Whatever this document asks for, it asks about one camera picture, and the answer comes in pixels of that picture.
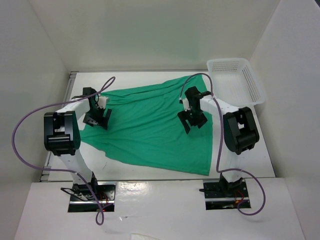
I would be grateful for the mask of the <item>white plastic mesh basket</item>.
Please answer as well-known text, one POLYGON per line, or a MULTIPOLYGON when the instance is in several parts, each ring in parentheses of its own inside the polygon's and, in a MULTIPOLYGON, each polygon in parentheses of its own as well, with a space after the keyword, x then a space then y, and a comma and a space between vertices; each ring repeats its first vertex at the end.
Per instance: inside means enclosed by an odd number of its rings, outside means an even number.
POLYGON ((261 81, 247 59, 211 59, 206 65, 217 98, 237 107, 260 105, 266 101, 261 81))

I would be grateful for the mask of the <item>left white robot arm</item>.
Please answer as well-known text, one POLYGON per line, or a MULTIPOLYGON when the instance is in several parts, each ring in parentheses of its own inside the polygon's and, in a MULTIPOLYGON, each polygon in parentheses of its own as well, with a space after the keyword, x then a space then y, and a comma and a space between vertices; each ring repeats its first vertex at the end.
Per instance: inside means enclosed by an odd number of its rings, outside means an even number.
POLYGON ((55 112, 44 114, 44 146, 57 156, 72 174, 73 188, 88 200, 95 199, 100 192, 93 171, 87 166, 80 153, 81 134, 78 120, 90 127, 108 128, 112 113, 107 109, 110 98, 102 96, 95 89, 85 87, 82 95, 55 112))

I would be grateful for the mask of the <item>green tank top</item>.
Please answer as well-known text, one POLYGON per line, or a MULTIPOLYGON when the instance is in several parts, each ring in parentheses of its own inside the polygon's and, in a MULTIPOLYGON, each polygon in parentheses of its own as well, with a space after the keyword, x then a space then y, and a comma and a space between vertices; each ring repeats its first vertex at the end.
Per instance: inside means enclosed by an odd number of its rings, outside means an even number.
POLYGON ((124 164, 207 176, 213 153, 213 121, 186 132, 178 113, 181 90, 207 88, 202 76, 103 93, 112 110, 107 129, 86 126, 81 141, 124 164))

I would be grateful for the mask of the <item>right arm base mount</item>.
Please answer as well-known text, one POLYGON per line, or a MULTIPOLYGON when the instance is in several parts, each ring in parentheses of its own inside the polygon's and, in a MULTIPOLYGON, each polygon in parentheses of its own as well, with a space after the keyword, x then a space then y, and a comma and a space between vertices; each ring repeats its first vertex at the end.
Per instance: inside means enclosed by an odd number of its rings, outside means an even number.
POLYGON ((247 184, 242 178, 229 183, 220 179, 204 180, 202 188, 206 210, 250 209, 250 198, 247 184))

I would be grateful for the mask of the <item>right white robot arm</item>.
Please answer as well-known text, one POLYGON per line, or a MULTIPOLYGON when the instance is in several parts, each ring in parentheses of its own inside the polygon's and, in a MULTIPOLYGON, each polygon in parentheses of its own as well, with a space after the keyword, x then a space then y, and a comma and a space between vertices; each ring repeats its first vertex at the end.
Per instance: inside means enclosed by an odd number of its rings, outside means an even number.
POLYGON ((242 183, 242 177, 227 176, 225 173, 238 172, 239 167, 228 167, 219 170, 222 148, 226 146, 230 153, 237 156, 244 151, 254 148, 260 140, 259 132, 252 110, 249 107, 233 106, 218 99, 209 91, 200 92, 193 86, 185 91, 185 98, 179 97, 179 103, 183 105, 183 110, 177 116, 182 123, 185 132, 188 134, 191 127, 203 127, 208 119, 205 113, 212 116, 217 115, 220 122, 220 140, 216 162, 216 171, 219 177, 219 192, 226 197, 231 196, 242 183))

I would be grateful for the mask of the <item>aluminium table edge rail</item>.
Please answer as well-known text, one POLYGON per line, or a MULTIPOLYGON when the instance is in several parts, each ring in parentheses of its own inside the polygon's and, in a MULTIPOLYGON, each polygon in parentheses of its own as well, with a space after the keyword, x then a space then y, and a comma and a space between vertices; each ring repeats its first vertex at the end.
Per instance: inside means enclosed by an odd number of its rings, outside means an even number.
MULTIPOLYGON (((65 94, 63 97, 63 102, 67 102, 70 100, 77 73, 78 73, 77 71, 70 72, 69 79, 67 82, 67 87, 66 87, 65 94)), ((48 152, 47 158, 46 158, 46 161, 44 164, 45 170, 43 170, 41 173, 41 176, 39 179, 40 182, 48 182, 49 181, 49 176, 51 173, 52 165, 58 160, 59 159, 56 159, 56 157, 53 155, 52 152, 48 152)))

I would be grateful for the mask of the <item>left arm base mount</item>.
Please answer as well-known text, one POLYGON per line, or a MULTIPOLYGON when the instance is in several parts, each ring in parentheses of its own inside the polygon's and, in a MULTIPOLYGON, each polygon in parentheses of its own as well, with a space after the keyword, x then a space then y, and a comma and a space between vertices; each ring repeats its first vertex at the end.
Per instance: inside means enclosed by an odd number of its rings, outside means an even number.
MULTIPOLYGON (((74 184, 71 188, 61 187, 60 190, 69 195, 69 213, 98 212, 99 207, 92 193, 86 189, 80 191, 74 184)), ((98 181, 95 197, 99 201, 103 212, 115 211, 116 183, 109 181, 98 181)))

